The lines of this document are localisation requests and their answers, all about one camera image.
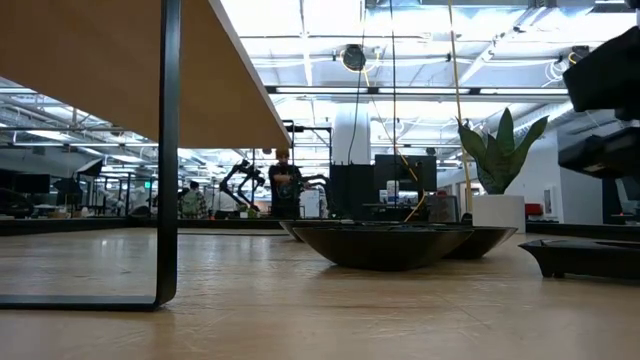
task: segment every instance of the shallow black dish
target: shallow black dish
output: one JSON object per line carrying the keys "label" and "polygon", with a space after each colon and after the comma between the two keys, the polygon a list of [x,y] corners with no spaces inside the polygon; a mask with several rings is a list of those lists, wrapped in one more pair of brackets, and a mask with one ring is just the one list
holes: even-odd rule
{"label": "shallow black dish", "polygon": [[519,245],[544,277],[565,274],[640,279],[640,243],[609,240],[536,240]]}
{"label": "shallow black dish", "polygon": [[462,244],[468,229],[411,226],[295,228],[320,255],[345,267],[406,271],[428,266]]}
{"label": "shallow black dish", "polygon": [[473,234],[465,242],[447,254],[447,259],[480,259],[491,249],[509,240],[518,229],[500,227],[468,226]]}
{"label": "shallow black dish", "polygon": [[398,226],[409,226],[413,228],[430,228],[437,230],[466,229],[472,230],[473,234],[460,246],[445,256],[446,259],[473,260],[480,259],[494,247],[507,241],[515,232],[516,228],[502,228],[492,226],[471,226],[463,224],[403,224]]}
{"label": "shallow black dish", "polygon": [[302,241],[298,234],[293,231],[294,228],[306,227],[332,227],[340,224],[340,220],[287,220],[280,221],[280,226],[285,229],[289,235],[293,236],[297,241]]}

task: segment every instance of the snake plant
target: snake plant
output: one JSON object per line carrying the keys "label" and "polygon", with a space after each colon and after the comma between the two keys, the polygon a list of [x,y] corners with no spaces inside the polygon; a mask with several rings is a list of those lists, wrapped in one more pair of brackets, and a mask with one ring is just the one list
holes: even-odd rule
{"label": "snake plant", "polygon": [[473,130],[458,126],[462,146],[476,159],[478,180],[487,193],[504,194],[520,173],[531,145],[544,133],[547,118],[533,123],[517,147],[513,136],[513,118],[508,108],[500,119],[497,136],[488,134],[486,142]]}

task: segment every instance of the white pillar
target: white pillar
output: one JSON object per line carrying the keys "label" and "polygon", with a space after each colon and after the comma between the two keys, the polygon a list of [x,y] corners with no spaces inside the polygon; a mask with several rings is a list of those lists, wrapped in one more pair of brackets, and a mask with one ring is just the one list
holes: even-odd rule
{"label": "white pillar", "polygon": [[371,164],[369,105],[340,104],[333,124],[333,163],[336,165]]}

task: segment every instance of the yellow pole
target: yellow pole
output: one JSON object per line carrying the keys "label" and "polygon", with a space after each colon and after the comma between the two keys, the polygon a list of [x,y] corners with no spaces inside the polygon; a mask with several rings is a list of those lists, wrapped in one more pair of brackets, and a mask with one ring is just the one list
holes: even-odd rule
{"label": "yellow pole", "polygon": [[[453,30],[453,0],[449,0],[449,23],[451,24],[451,49],[453,52],[453,77],[456,85],[456,104],[458,105],[458,125],[462,126],[462,108],[460,107],[460,82],[458,79],[458,58],[456,56],[456,36]],[[464,166],[464,177],[467,185],[466,204],[467,210],[473,211],[473,199],[471,198],[471,178],[469,176],[469,163],[467,162],[467,151],[462,148],[462,164]]]}

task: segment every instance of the light wood floor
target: light wood floor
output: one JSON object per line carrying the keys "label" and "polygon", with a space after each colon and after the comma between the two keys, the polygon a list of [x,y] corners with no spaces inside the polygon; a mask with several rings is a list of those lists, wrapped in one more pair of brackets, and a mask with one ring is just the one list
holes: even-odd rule
{"label": "light wood floor", "polygon": [[[180,238],[153,314],[0,311],[0,359],[638,359],[640,286],[543,280],[515,236],[477,262],[333,267],[283,236]],[[260,231],[262,234],[273,232]],[[154,292],[148,229],[0,238],[0,293]]]}

